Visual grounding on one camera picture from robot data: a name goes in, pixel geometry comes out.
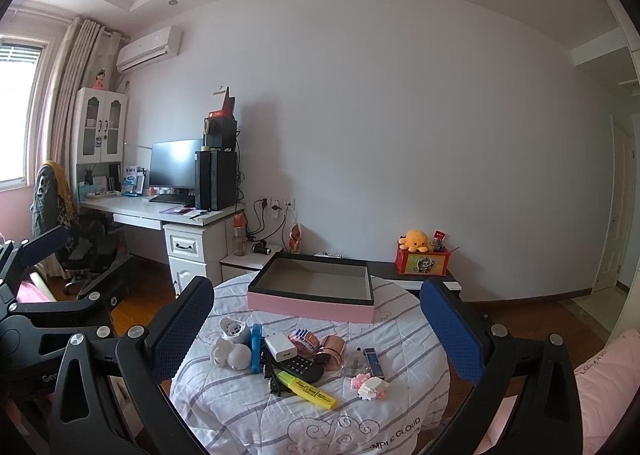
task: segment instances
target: tablecloth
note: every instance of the tablecloth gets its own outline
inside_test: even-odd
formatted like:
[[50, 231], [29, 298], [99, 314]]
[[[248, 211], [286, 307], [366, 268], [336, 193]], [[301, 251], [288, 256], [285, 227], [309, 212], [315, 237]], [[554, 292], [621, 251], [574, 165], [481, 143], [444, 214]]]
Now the tablecloth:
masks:
[[[374, 323], [344, 323], [252, 311], [246, 289], [254, 274], [215, 288], [215, 302], [171, 385], [170, 399], [203, 446], [220, 455], [410, 455], [421, 428], [437, 425], [447, 405], [443, 347], [418, 299], [392, 281], [372, 278]], [[349, 349], [374, 347], [389, 387], [386, 399], [361, 400], [350, 379], [325, 372], [314, 385], [338, 399], [327, 411], [294, 395], [269, 393], [262, 374], [215, 367], [209, 354], [220, 318], [262, 324], [262, 333], [303, 327], [320, 339], [336, 334]]]

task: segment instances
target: window blind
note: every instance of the window blind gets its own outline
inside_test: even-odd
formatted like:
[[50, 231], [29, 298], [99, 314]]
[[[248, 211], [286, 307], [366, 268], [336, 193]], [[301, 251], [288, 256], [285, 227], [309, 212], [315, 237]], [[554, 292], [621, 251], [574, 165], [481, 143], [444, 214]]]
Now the window blind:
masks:
[[0, 44], [0, 61], [38, 63], [42, 47], [34, 45]]

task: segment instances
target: open cardboard box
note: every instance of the open cardboard box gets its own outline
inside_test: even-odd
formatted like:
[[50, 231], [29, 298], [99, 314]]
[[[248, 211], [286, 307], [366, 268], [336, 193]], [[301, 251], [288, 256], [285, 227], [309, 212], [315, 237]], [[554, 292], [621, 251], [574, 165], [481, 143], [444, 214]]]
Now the open cardboard box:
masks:
[[373, 322], [363, 260], [276, 253], [249, 284], [249, 309], [329, 321]]

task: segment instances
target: window frame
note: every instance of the window frame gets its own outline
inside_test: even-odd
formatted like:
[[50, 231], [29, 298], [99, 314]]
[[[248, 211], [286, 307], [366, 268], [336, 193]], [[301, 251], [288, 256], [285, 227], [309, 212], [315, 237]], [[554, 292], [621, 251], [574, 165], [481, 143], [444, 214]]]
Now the window frame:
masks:
[[22, 177], [17, 179], [0, 180], [0, 192], [7, 190], [15, 190], [24, 188], [33, 183], [31, 177], [31, 165], [34, 162], [36, 153], [36, 145], [39, 134], [40, 100], [46, 89], [46, 81], [44, 72], [47, 70], [47, 62], [49, 61], [49, 49], [51, 42], [41, 38], [32, 38], [30, 36], [18, 36], [16, 34], [0, 33], [0, 45], [30, 45], [32, 47], [40, 47], [40, 57], [36, 66], [36, 72], [33, 77], [33, 85], [31, 86], [31, 94], [29, 97], [29, 106], [27, 107], [26, 125], [24, 129], [24, 155], [22, 159]]

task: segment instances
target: monitor screen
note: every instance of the monitor screen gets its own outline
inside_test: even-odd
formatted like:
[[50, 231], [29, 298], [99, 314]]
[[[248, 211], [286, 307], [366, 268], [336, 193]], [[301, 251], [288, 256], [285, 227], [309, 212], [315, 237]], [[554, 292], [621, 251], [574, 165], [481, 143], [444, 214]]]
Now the monitor screen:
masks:
[[154, 143], [151, 148], [149, 186], [195, 188], [196, 151], [202, 139]]

